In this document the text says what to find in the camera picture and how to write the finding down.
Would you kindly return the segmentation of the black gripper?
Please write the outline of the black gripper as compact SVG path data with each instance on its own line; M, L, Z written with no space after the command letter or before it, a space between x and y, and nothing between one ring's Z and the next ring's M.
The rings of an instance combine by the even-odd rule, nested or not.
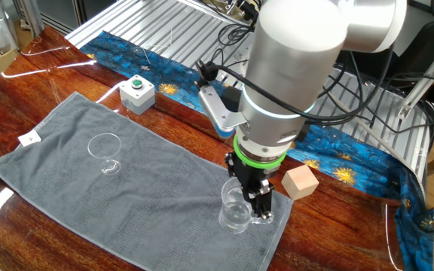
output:
M269 182L278 171L278 167L260 169L241 160L235 152L225 155L225 164L230 177L237 177L243 193L249 196L254 215L258 221L271 221L272 191L274 186Z

